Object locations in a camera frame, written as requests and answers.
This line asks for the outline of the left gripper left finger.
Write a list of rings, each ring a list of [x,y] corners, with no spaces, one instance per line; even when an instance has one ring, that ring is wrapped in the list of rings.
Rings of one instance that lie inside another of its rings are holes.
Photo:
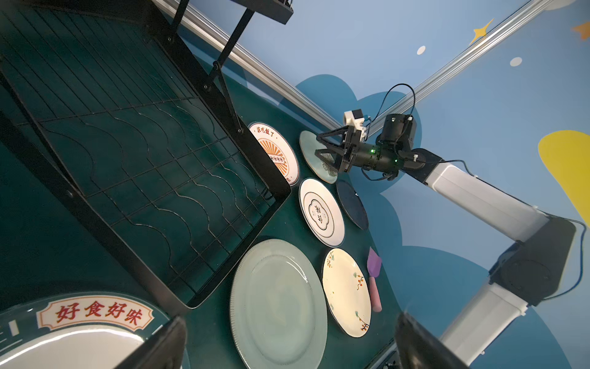
[[[181,368],[186,343],[186,321],[180,316],[174,317],[116,368]]]

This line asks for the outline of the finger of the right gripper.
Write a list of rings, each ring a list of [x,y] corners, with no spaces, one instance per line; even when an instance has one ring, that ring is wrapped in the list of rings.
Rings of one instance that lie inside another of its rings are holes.
[[[345,125],[329,132],[317,134],[317,141],[328,147],[330,145],[337,147],[346,147],[353,141],[355,127]]]
[[[332,172],[342,173],[350,171],[350,160],[345,152],[334,152],[331,149],[316,149],[314,154]]]

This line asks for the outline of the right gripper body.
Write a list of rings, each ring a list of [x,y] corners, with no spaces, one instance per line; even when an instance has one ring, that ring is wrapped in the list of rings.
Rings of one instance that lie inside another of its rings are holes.
[[[401,159],[397,141],[380,140],[375,144],[367,144],[356,138],[347,138],[345,148],[345,172],[358,167],[364,171],[379,172],[383,178],[396,178],[399,175]]]

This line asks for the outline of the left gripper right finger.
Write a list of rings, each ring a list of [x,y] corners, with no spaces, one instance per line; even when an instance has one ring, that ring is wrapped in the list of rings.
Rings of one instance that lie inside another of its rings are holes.
[[[397,318],[395,341],[399,356],[399,368],[468,368],[438,338],[406,312],[400,313]]]

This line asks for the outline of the white plate orange sunburst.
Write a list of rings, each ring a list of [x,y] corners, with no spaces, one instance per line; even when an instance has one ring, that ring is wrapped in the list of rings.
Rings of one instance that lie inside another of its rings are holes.
[[[295,186],[300,179],[301,170],[294,150],[284,136],[262,122],[253,122],[248,127],[287,183]]]

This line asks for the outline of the large plain green plate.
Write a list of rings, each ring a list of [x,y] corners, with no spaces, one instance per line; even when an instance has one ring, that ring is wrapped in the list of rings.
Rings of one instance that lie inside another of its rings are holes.
[[[324,290],[296,246],[268,239],[242,258],[230,293],[230,326],[248,368],[317,368],[327,344]]]

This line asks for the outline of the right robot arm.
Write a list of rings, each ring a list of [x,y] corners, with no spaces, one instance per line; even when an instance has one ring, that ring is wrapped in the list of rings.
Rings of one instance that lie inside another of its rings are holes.
[[[482,287],[439,338],[410,315],[399,319],[396,341],[403,361],[469,367],[529,307],[557,296],[576,233],[574,222],[483,181],[462,160],[415,148],[411,115],[387,116],[375,143],[367,141],[361,111],[347,112],[344,118],[343,127],[317,136],[316,157],[330,169],[358,167],[363,173],[379,172],[384,180],[413,178],[489,226],[486,232],[473,232],[474,249],[498,242],[498,258]]]

